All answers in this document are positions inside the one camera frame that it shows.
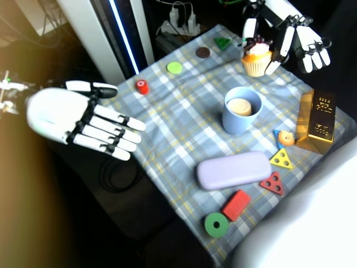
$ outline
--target green cable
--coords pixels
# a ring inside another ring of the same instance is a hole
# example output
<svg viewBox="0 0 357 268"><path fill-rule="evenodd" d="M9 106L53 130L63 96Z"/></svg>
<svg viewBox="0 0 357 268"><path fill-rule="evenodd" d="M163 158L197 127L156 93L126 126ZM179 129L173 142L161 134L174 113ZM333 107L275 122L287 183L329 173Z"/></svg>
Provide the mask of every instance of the green cable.
<svg viewBox="0 0 357 268"><path fill-rule="evenodd" d="M224 0L219 0L219 3L220 4L236 4L236 3L239 3L243 0L234 0L234 1L230 1L230 2L225 2Z"/></svg>

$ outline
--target lavender glasses case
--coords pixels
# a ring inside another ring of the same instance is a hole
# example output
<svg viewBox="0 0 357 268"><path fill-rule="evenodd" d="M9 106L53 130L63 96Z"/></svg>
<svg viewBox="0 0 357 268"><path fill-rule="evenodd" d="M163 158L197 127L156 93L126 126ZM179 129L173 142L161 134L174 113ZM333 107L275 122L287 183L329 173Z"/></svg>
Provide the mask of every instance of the lavender glasses case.
<svg viewBox="0 0 357 268"><path fill-rule="evenodd" d="M205 190L218 190L268 178L269 159L262 152L246 152L205 160L197 167L199 184Z"/></svg>

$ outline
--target green triangle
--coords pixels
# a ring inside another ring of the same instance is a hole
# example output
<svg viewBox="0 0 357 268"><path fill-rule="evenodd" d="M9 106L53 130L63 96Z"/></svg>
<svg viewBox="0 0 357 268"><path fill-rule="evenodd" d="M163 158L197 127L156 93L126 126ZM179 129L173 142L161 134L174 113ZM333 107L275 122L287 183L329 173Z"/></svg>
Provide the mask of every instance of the green triangle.
<svg viewBox="0 0 357 268"><path fill-rule="evenodd" d="M214 38L214 41L222 51L226 50L230 45L230 39L227 38Z"/></svg>

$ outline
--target led light strip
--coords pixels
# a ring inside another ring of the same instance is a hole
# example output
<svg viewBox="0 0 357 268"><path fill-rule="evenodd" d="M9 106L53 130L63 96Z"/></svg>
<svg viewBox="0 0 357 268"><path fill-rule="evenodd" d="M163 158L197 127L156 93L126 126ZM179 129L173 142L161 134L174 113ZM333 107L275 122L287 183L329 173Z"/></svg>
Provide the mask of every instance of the led light strip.
<svg viewBox="0 0 357 268"><path fill-rule="evenodd" d="M111 6L111 8L112 8L112 10L113 10L114 17L115 17L115 20L117 21L117 24L118 24L120 33L122 34L122 37L123 37L125 46L127 47L127 51L128 51L128 53L129 53L129 57L130 57L130 59L131 59L131 61L132 61L132 64L133 64L135 73L136 73L136 74L139 74L138 66L136 65L136 62L135 62L135 59L134 59L134 55L133 55L132 50L131 50L131 48L130 48L127 35L126 35L125 31L124 31L124 27L123 27L123 24L122 24L122 20L120 19L117 6L115 5L114 0L109 0L109 3L110 3L110 6Z"/></svg>

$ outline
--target red spool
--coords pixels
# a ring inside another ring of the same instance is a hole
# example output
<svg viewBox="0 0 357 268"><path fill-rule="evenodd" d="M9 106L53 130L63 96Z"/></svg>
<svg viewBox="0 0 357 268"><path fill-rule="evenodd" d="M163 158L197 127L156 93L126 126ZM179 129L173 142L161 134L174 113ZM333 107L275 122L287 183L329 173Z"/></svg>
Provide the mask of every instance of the red spool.
<svg viewBox="0 0 357 268"><path fill-rule="evenodd" d="M138 89L140 94L147 94L149 93L149 86L145 80L139 80L136 82L136 88Z"/></svg>

